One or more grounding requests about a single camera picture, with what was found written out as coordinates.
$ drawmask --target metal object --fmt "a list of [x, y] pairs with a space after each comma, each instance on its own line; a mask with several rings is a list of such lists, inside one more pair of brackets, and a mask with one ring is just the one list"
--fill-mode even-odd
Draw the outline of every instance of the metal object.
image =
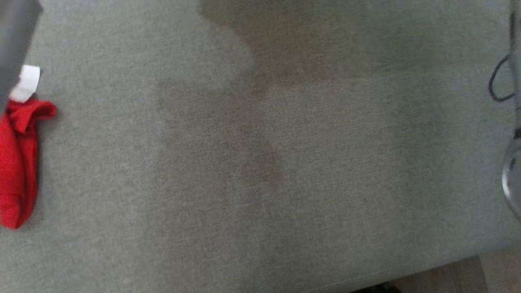
[[0, 0], [0, 113], [18, 83], [41, 12], [38, 0]]
[[512, 210], [521, 218], [521, 139], [510, 143], [503, 162], [503, 191]]

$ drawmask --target red microfiber towel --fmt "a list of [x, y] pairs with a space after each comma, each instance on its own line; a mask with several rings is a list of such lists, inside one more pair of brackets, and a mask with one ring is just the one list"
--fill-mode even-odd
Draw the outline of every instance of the red microfiber towel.
[[0, 224], [18, 229], [33, 211], [38, 193], [36, 121], [56, 115], [55, 105], [29, 99], [9, 101], [0, 121]]

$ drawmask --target black cord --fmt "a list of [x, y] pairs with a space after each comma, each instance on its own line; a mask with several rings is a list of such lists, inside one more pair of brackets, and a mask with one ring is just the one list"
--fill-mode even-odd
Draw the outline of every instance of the black cord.
[[508, 58], [510, 58], [510, 55], [506, 55], [503, 59], [501, 59], [501, 61], [499, 61], [498, 65], [496, 65], [496, 67], [494, 69], [494, 72], [492, 73], [492, 77], [490, 77], [490, 80], [489, 80], [489, 92], [490, 92], [490, 95], [492, 96], [494, 101], [497, 101], [497, 102], [504, 102], [504, 101], [512, 98], [514, 96], [514, 94], [515, 94], [515, 93], [511, 93], [511, 94], [509, 94], [507, 96], [504, 96], [504, 97], [498, 97], [494, 93], [494, 89], [493, 89], [493, 86], [492, 86], [494, 84], [495, 76], [498, 74], [499, 69], [508, 60]]

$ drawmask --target gray object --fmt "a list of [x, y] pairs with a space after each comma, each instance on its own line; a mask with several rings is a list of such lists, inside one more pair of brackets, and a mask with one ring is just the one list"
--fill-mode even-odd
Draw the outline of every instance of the gray object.
[[42, 7], [38, 0], [0, 2], [0, 111], [3, 111], [9, 92], [18, 82]]
[[514, 138], [503, 163], [503, 190], [512, 210], [521, 216], [521, 1], [511, 1], [510, 66], [514, 76], [515, 130]]
[[349, 292], [519, 244], [508, 2], [42, 0], [0, 292]]

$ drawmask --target couch cushion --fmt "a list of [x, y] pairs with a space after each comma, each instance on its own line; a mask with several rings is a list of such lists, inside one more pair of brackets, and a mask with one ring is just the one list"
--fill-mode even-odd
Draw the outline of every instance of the couch cushion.
[[60, 114], [1, 292], [348, 291], [521, 239], [507, 0], [41, 2]]

